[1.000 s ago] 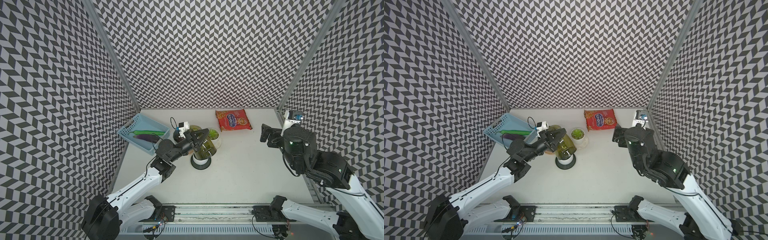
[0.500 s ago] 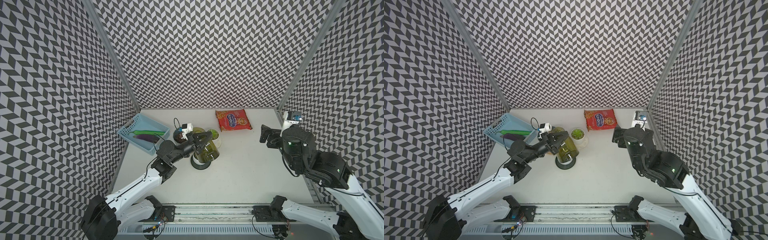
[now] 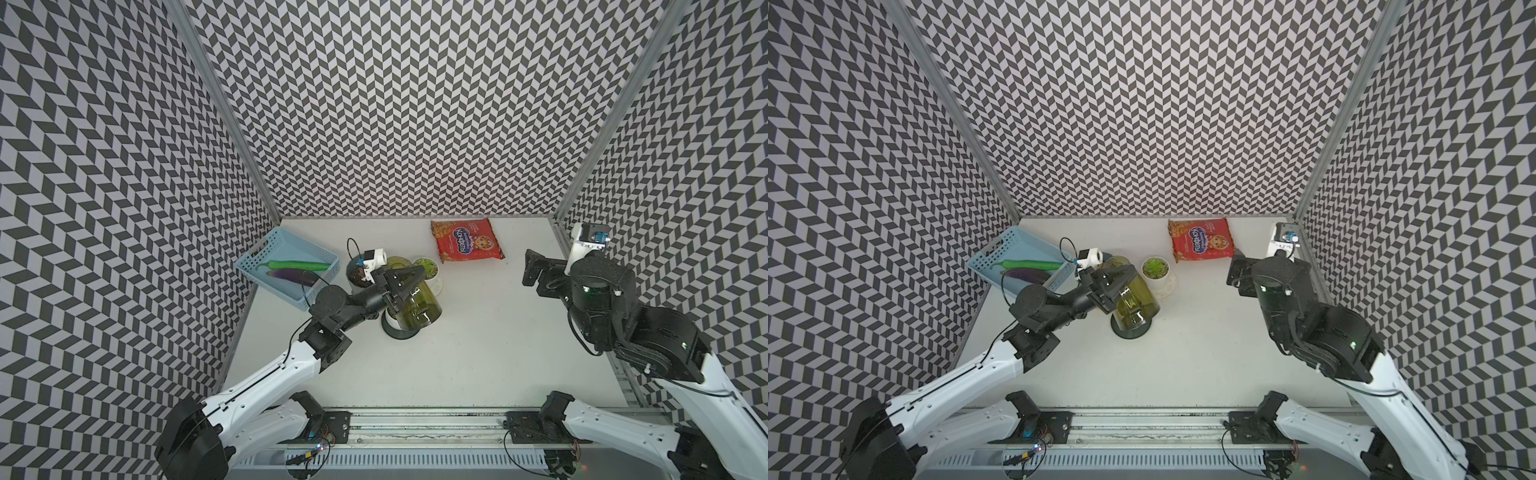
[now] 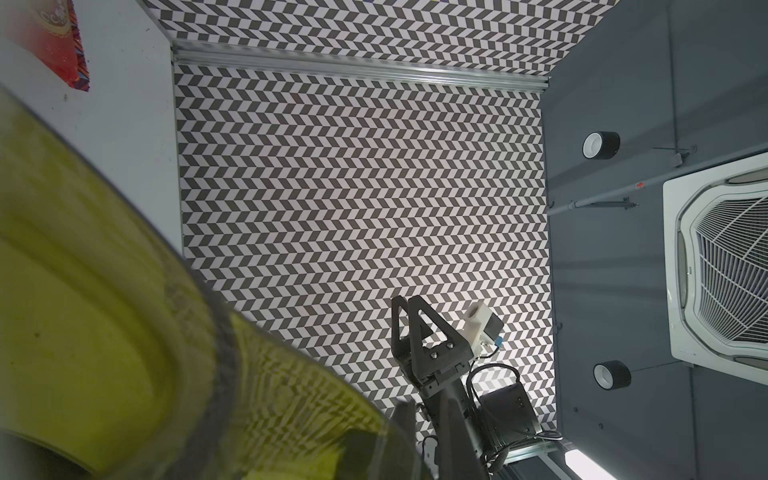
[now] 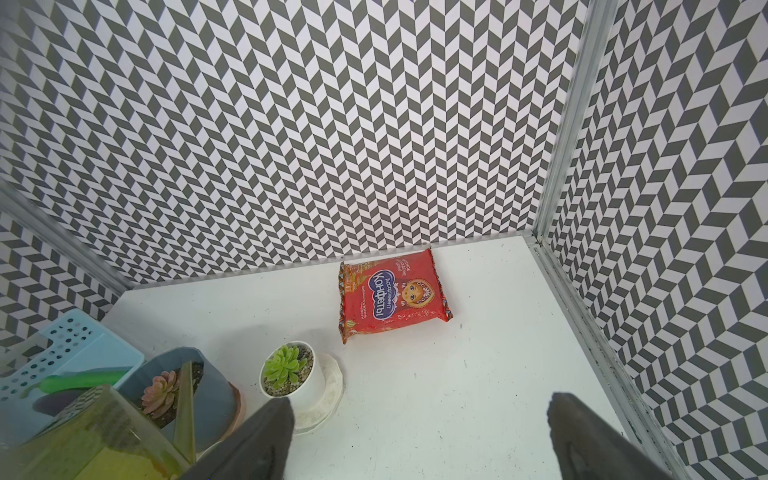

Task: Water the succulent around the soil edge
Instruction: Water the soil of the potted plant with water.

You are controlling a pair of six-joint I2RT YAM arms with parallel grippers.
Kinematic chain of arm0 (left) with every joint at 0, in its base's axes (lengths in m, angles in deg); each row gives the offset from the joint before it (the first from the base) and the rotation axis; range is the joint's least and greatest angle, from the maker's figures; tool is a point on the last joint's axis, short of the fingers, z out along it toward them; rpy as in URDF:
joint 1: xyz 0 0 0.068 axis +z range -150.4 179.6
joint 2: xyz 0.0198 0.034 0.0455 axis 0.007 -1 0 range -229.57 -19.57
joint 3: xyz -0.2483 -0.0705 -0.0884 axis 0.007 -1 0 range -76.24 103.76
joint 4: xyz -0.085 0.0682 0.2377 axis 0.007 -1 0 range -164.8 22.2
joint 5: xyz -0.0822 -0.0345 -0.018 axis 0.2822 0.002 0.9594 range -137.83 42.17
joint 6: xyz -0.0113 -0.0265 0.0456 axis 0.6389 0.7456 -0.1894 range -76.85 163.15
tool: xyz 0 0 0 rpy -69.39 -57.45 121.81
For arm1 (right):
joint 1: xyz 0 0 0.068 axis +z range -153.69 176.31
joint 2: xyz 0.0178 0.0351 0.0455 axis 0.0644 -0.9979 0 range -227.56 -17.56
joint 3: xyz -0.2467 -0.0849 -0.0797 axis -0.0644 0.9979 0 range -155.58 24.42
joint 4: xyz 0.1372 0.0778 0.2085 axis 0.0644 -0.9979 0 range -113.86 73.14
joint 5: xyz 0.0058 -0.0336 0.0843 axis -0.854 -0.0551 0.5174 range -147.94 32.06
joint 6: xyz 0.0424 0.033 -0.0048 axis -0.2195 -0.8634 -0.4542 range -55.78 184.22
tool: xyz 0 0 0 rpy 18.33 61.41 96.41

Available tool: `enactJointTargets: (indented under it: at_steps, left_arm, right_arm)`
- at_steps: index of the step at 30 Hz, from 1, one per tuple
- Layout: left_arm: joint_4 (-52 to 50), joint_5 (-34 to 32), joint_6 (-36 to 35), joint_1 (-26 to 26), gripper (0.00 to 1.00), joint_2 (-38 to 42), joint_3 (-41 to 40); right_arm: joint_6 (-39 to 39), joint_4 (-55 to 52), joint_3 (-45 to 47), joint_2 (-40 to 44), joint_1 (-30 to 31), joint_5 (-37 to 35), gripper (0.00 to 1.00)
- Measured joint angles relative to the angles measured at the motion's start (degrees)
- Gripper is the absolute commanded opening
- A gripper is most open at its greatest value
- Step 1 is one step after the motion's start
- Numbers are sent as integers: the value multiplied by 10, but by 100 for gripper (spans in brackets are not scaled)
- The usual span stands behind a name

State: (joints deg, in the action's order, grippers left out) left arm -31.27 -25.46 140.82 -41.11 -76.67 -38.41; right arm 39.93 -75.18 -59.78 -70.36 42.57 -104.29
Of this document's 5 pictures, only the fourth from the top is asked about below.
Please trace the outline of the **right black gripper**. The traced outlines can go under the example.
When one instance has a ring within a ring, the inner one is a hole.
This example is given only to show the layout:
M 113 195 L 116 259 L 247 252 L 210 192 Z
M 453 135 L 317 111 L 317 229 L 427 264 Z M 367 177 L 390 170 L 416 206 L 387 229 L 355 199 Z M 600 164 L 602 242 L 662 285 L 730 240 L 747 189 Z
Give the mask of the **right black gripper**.
M 417 390 L 437 437 L 440 479 L 489 479 L 478 415 L 462 381 L 469 342 L 421 296 L 391 301 L 391 354 Z

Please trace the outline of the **green transparent watering can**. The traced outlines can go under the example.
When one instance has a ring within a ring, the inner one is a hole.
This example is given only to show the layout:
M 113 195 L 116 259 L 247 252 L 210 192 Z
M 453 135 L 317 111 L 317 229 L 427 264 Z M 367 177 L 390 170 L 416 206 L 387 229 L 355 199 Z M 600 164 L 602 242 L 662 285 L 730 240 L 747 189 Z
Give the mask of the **green transparent watering can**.
M 355 388 L 243 318 L 1 95 L 5 479 L 427 479 Z

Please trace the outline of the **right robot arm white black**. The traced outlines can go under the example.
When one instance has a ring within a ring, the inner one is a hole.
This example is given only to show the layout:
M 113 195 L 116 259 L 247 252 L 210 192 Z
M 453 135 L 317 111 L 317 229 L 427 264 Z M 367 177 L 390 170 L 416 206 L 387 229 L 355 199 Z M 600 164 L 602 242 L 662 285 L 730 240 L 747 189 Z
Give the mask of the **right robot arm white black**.
M 415 413 L 424 413 L 442 479 L 488 479 L 514 451 L 563 438 L 541 427 L 519 370 L 485 353 L 501 347 L 503 326 L 483 302 L 457 330 L 420 296 L 391 301 L 391 354 L 420 397 L 398 405 L 393 418 L 413 436 Z

